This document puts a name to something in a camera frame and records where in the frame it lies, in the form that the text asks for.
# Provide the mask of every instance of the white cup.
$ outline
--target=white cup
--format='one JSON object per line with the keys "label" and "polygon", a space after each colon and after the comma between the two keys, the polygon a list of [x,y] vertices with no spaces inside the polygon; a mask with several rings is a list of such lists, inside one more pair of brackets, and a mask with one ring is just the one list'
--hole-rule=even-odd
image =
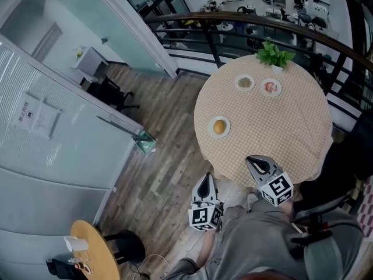
{"label": "white cup", "polygon": [[65,243],[70,252],[88,250],[88,242],[75,236],[65,236]]}

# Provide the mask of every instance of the white flower pot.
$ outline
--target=white flower pot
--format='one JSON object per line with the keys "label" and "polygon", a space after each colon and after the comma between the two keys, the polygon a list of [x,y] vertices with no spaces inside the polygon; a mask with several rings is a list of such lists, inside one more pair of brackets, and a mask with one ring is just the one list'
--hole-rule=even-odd
{"label": "white flower pot", "polygon": [[279,67],[279,66],[275,66],[274,64],[272,64],[271,67],[272,67],[273,72],[274,72],[276,75],[282,73],[283,68],[281,68],[281,67]]}

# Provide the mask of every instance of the white cube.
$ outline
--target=white cube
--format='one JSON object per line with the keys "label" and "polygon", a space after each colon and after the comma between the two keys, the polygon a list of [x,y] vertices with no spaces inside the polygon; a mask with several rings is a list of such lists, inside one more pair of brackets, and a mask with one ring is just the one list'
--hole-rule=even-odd
{"label": "white cube", "polygon": [[278,207],[293,196],[294,186],[286,172],[259,188],[268,202]]}
{"label": "white cube", "polygon": [[221,210],[215,205],[188,210],[189,225],[196,230],[216,229],[219,225]]}

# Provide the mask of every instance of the potted plant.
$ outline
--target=potted plant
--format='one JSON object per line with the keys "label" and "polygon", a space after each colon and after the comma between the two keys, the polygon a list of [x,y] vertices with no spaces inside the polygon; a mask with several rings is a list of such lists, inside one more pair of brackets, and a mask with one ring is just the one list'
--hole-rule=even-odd
{"label": "potted plant", "polygon": [[287,61],[292,60],[295,56],[294,53],[287,51],[279,51],[279,48],[269,41],[263,42],[264,49],[259,50],[256,57],[261,63],[271,65],[272,70],[276,74],[280,74],[284,67],[286,67]]}

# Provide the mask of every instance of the round wooden table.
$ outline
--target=round wooden table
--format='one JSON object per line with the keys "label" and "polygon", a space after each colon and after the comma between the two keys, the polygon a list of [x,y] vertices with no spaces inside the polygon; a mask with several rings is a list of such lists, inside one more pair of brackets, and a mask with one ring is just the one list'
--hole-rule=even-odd
{"label": "round wooden table", "polygon": [[71,236],[78,239],[85,239],[88,242],[89,249],[80,252],[74,252],[76,258],[81,259],[90,267],[93,272],[88,275],[83,272],[89,280],[120,280],[121,274],[114,254],[108,247],[105,239],[90,223],[83,220],[74,222],[70,231]]}
{"label": "round wooden table", "polygon": [[[249,92],[235,86],[235,78],[242,74],[255,80]],[[278,96],[261,92],[261,82],[267,78],[280,82]],[[224,138],[212,138],[207,129],[216,116],[230,121]],[[206,81],[196,102],[194,123],[201,152],[215,176],[246,187],[256,186],[245,164],[247,156],[272,157],[293,183],[300,183],[320,174],[333,142],[328,102],[316,80],[291,61],[276,75],[254,55],[223,65]]]}

